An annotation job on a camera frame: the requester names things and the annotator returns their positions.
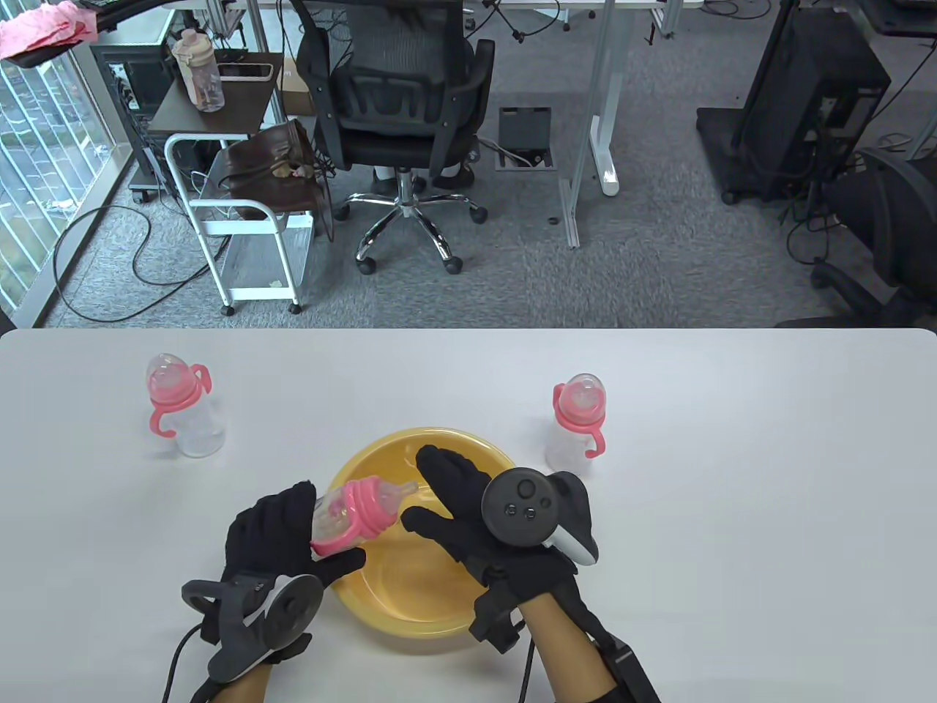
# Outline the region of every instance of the water bottle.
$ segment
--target water bottle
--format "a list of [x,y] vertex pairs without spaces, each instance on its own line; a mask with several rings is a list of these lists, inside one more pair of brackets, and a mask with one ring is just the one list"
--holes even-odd
[[184,29],[182,38],[172,47],[172,55],[179,64],[192,104],[202,112],[221,110],[225,94],[211,39],[194,29]]

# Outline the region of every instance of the chair base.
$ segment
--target chair base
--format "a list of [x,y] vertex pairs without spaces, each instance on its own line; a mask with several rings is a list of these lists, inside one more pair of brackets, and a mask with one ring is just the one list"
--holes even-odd
[[816,261],[811,271],[811,285],[816,290],[832,288],[846,302],[853,315],[805,318],[779,322],[776,327],[914,327],[931,311],[931,305],[898,288],[887,303],[878,299],[831,263]]
[[358,250],[355,252],[355,263],[358,269],[366,276],[373,274],[377,270],[377,263],[367,255],[368,250],[378,241],[388,225],[399,217],[412,217],[415,219],[424,232],[429,236],[436,247],[436,251],[442,258],[442,263],[446,271],[450,274],[458,274],[462,271],[462,260],[454,256],[449,249],[449,243],[439,231],[439,228],[429,217],[424,215],[421,207],[429,205],[439,205],[447,202],[459,202],[469,207],[469,214],[472,221],[476,224],[482,224],[488,219],[488,211],[481,207],[477,202],[465,195],[458,193],[449,193],[446,195],[433,195],[428,198],[420,199],[416,194],[413,185],[414,178],[410,169],[394,169],[397,178],[397,194],[395,198],[374,193],[352,193],[341,205],[333,211],[333,217],[337,220],[346,219],[350,213],[350,205],[353,202],[369,202],[375,205],[386,205],[390,208],[384,217],[379,219],[364,234],[361,242],[358,244]]

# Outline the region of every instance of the black chair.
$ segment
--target black chair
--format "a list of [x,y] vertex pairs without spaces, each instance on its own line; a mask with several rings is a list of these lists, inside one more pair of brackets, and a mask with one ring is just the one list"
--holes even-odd
[[[371,226],[358,245],[355,253],[358,269],[365,275],[375,272],[377,265],[367,256],[368,249],[388,225],[403,216],[414,218],[423,227],[446,271],[459,273],[462,260],[453,256],[439,228],[424,215],[422,208],[446,202],[463,203],[468,205],[472,220],[478,224],[487,219],[488,212],[465,195],[420,199],[418,193],[425,187],[425,181],[415,179],[413,169],[428,169],[431,177],[437,176],[444,168],[461,163],[473,148],[475,132],[484,120],[488,104],[495,43],[482,39],[472,51],[463,36],[461,0],[345,0],[338,6],[322,3],[323,8],[344,7],[348,12],[362,7],[385,12],[386,8],[391,11],[416,9],[432,19],[425,29],[441,34],[437,42],[439,56],[427,62],[425,73],[356,67],[355,44],[364,46],[368,37],[356,36],[351,27],[350,48],[342,52],[350,53],[351,59],[336,60],[337,52],[330,52],[327,29],[316,24],[303,0],[290,1],[305,32],[297,52],[296,69],[316,105],[317,147],[342,171],[354,164],[366,164],[391,167],[396,173],[395,198],[353,193],[334,209],[335,219],[344,220],[353,202],[371,202],[391,208]],[[308,5],[315,7],[319,3],[309,2]]]
[[813,288],[832,287],[854,314],[779,327],[909,327],[937,304],[937,159],[905,161],[881,149],[857,153],[865,171],[828,184],[824,198],[872,252],[875,273],[898,289],[883,304],[836,266],[817,262]]
[[7,332],[12,332],[16,329],[16,325],[7,317],[7,314],[0,310],[0,337],[5,335]]

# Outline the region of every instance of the vr controller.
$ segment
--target vr controller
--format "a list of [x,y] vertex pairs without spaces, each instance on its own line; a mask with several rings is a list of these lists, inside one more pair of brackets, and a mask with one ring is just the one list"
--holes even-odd
[[292,644],[319,612],[323,592],[321,581],[310,575],[239,574],[220,583],[186,583],[182,599],[218,623],[220,649],[208,662],[209,682],[231,683]]
[[582,566],[599,560],[588,493],[573,473],[543,475],[517,467],[494,478],[482,496],[482,519],[511,546],[554,546]]

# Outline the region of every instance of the black glove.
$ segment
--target black glove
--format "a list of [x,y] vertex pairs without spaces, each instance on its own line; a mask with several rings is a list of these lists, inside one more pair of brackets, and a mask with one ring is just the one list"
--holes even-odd
[[480,561],[483,573],[481,577],[473,575],[482,585],[487,587],[492,579],[503,578],[522,603],[560,584],[574,584],[576,567],[558,550],[508,546],[492,536],[482,520],[482,495],[491,477],[471,461],[430,445],[417,452],[416,468],[453,519],[426,508],[408,508],[400,517],[407,531],[439,543],[456,561]]
[[[364,550],[359,548],[312,561],[310,542],[315,507],[316,488],[302,481],[282,493],[261,498],[254,507],[239,513],[228,528],[221,580],[227,581],[243,572],[270,576],[311,574],[328,587],[364,566]],[[215,618],[206,616],[202,621],[201,638],[217,644]],[[301,654],[311,638],[309,633],[303,633],[288,647],[267,657],[266,663],[279,664]]]

